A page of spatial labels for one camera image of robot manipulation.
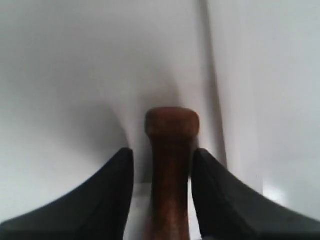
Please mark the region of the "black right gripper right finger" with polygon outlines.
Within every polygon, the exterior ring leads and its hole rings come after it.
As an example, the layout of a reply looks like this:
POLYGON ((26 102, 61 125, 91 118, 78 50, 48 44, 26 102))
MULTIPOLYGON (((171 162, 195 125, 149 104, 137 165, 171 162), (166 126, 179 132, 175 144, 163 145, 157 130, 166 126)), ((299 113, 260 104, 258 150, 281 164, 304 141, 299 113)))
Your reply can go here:
POLYGON ((212 240, 318 240, 320 222, 285 208, 230 173, 206 149, 193 155, 191 188, 201 236, 212 240))

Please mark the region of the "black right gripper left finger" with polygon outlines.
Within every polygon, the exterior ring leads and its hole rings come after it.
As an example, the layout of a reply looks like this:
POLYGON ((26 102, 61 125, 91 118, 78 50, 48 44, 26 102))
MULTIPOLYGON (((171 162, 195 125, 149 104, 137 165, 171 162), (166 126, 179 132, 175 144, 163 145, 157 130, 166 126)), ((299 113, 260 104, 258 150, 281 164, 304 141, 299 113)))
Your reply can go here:
POLYGON ((2 240, 122 240, 134 187, 130 148, 61 198, 0 225, 2 240))

